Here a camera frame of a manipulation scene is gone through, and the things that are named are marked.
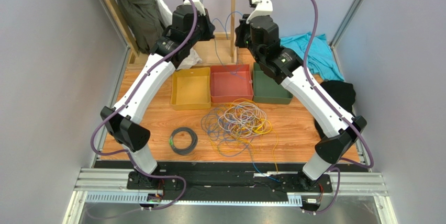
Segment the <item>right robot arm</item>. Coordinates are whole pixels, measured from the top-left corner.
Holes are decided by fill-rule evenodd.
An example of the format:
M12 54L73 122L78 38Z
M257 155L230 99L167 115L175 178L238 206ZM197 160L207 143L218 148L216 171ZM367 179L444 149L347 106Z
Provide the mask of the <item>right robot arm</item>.
M315 145L315 154L299 175L308 182L319 180L356 142L357 133L367 125L328 95L303 66L303 58L281 46L278 25L269 15L252 19L244 14L235 29L239 48L247 48L263 73L294 95L321 127L324 137Z

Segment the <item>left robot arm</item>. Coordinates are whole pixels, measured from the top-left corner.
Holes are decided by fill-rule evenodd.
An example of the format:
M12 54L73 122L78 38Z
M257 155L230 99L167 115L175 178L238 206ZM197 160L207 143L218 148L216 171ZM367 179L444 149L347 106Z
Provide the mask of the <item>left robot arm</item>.
M101 110L107 132L122 145L141 173L151 174L158 166L148 146L150 130L140 125L147 107L192 47L214 38L214 31L206 8L193 13L192 5L178 6L171 25L150 48L146 65L131 88L113 107Z

